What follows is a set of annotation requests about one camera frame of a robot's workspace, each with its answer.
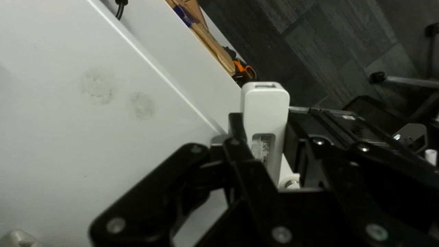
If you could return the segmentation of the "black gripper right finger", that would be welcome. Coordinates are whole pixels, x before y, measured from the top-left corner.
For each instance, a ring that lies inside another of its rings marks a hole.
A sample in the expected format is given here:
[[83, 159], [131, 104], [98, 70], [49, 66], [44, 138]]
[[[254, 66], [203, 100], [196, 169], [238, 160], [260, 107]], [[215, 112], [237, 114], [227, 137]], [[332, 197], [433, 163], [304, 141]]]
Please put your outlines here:
[[439, 247], [435, 166], [352, 111], [291, 107], [285, 144], [303, 186], [319, 186], [362, 247]]

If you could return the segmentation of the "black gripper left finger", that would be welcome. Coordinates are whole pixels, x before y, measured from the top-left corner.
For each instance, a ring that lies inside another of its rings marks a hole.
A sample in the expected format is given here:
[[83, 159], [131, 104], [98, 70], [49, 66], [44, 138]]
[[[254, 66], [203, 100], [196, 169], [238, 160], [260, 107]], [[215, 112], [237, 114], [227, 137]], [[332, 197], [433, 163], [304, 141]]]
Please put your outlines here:
[[274, 247], [274, 221], [262, 202], [275, 193], [247, 144], [244, 118], [211, 145], [188, 143], [107, 207], [89, 226], [92, 247], [174, 247], [175, 235], [214, 191], [226, 210], [196, 247]]

